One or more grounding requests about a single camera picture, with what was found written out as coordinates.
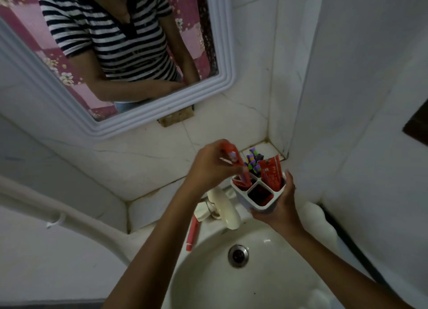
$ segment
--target person's left hand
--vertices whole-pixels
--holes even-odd
[[[205,192],[219,185],[223,180],[242,174],[247,167],[233,166],[220,158],[228,159],[222,150],[225,139],[207,144],[199,150],[186,177],[185,185],[202,196]]]

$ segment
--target sink basin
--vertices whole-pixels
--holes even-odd
[[[304,203],[298,212],[305,229],[337,253],[337,234],[322,210]],[[228,260],[234,245],[248,251],[248,263],[241,268]],[[323,309],[330,308],[332,298],[304,259],[268,225],[252,218],[238,230],[223,229],[199,243],[170,285],[173,309]]]

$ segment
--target toothbrush holder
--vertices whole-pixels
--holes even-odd
[[[272,212],[275,209],[276,201],[278,200],[279,196],[284,192],[284,188],[286,187],[286,183],[287,183],[286,182],[286,174],[284,172],[282,173],[282,178],[284,179],[285,184],[278,192],[273,191],[269,186],[267,186],[264,182],[262,182],[261,178],[254,176],[251,173],[249,175],[251,176],[251,179],[256,180],[256,182],[246,191],[241,190],[238,186],[236,186],[233,183],[232,179],[230,180],[230,184],[232,185],[233,189],[236,192],[236,198],[238,199],[239,203],[241,203],[244,206],[244,208],[247,210],[254,209],[258,212],[263,212],[263,213]],[[248,196],[248,194],[251,193],[251,191],[255,187],[257,187],[258,185],[261,185],[262,187],[264,187],[266,190],[268,190],[274,196],[274,198],[271,199],[269,201],[269,203],[264,205],[264,206],[257,205]]]

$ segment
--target striped shirt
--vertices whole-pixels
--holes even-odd
[[[176,81],[158,17],[170,15],[167,0],[127,0],[131,16],[122,24],[94,0],[39,0],[56,43],[67,57],[92,49],[110,80]]]

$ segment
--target drain hole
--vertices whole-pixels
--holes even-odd
[[[248,250],[242,245],[234,245],[229,249],[228,261],[234,268],[243,268],[248,263]]]

